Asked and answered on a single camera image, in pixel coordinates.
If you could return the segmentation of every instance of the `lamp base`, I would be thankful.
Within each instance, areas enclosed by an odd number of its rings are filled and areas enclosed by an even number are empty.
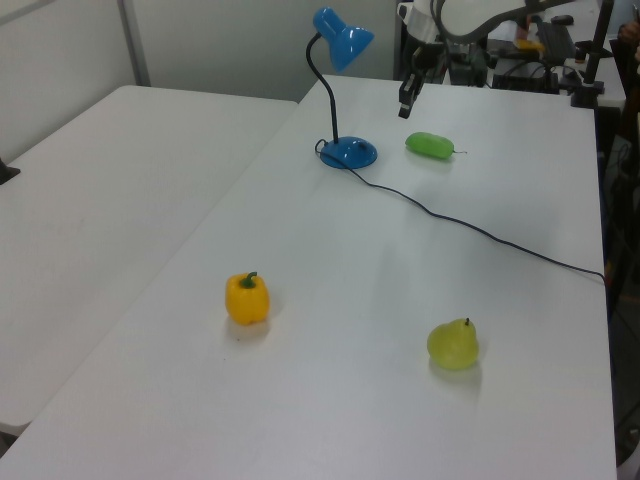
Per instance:
[[[328,142],[325,144],[320,152],[320,158],[330,167],[355,170],[375,162],[378,158],[378,151],[376,147],[362,138],[340,137],[338,143]]]

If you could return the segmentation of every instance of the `green pear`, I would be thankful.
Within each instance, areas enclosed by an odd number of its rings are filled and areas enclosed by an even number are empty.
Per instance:
[[[470,367],[478,359],[476,327],[468,318],[437,326],[427,339],[433,361],[448,370]]]

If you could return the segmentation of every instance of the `black power cord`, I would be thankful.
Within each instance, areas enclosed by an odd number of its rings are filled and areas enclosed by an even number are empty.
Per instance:
[[[326,144],[327,141],[324,139],[318,140],[318,143],[316,143],[315,146],[315,151],[316,154],[318,156],[320,156],[321,151],[318,150],[318,145],[320,145],[321,143]],[[401,196],[402,198],[404,198],[405,200],[413,203],[416,207],[418,207],[420,210],[422,210],[423,212],[425,212],[426,214],[435,217],[435,218],[439,218],[441,220],[447,220],[449,222],[453,222],[453,223],[457,223],[460,224],[464,227],[470,228],[471,230],[475,230],[478,233],[481,233],[482,235],[489,237],[491,240],[493,240],[494,242],[500,243],[502,245],[506,245],[508,247],[511,248],[515,248],[516,250],[520,250],[521,252],[527,253],[529,255],[532,255],[534,257],[540,258],[542,260],[545,260],[547,262],[553,263],[554,265],[558,265],[560,267],[564,267],[564,268],[568,268],[570,270],[575,270],[578,272],[582,272],[582,273],[588,273],[589,275],[595,275],[597,277],[599,277],[602,282],[606,285],[606,280],[604,278],[604,275],[602,275],[600,272],[595,272],[593,270],[587,270],[586,268],[581,268],[581,267],[576,267],[574,265],[569,265],[568,263],[564,263],[564,262],[560,262],[558,260],[554,260],[553,258],[547,257],[545,255],[542,255],[540,253],[534,252],[533,250],[529,250],[528,248],[524,248],[521,247],[520,245],[513,243],[513,242],[509,242],[507,240],[503,240],[501,238],[496,237],[495,235],[492,235],[491,233],[487,232],[486,230],[483,230],[480,227],[476,227],[475,225],[465,222],[464,220],[459,220],[457,218],[454,217],[448,217],[446,215],[441,215],[439,213],[435,213],[432,212],[431,210],[429,210],[427,207],[425,207],[422,203],[418,202],[417,200],[411,198],[408,195],[405,195],[402,192],[399,192],[398,190],[395,190],[393,188],[390,187],[385,187],[384,185],[377,185],[375,183],[371,183],[368,182],[367,180],[365,180],[364,178],[362,178],[355,170],[349,168],[342,160],[340,160],[339,158],[334,157],[333,155],[330,155],[328,153],[322,153],[322,155],[331,158],[331,160],[337,162],[338,164],[340,164],[345,170],[348,170],[349,172],[351,172],[353,175],[355,175],[356,177],[358,177],[360,179],[360,181],[362,181],[365,185],[371,187],[371,188],[377,188],[380,190],[386,190],[387,192],[391,192],[391,193],[395,193],[396,195]]]

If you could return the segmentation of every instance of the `desk lamp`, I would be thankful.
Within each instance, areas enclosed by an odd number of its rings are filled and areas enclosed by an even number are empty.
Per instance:
[[[311,47],[320,37],[324,37],[329,44],[331,64],[337,72],[341,72],[371,43],[373,33],[345,24],[331,8],[318,10],[313,17],[313,25],[316,27],[317,33],[307,45],[307,63],[329,92],[333,127],[333,141],[325,144],[320,152],[320,158],[324,163],[334,168],[366,167],[378,158],[378,152],[373,145],[362,138],[338,137],[336,101],[331,87],[311,60]]]

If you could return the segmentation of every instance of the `bell pepper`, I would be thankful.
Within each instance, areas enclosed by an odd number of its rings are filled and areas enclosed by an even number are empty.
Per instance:
[[[262,322],[269,313],[269,292],[256,272],[241,273],[227,280],[225,306],[240,325]]]

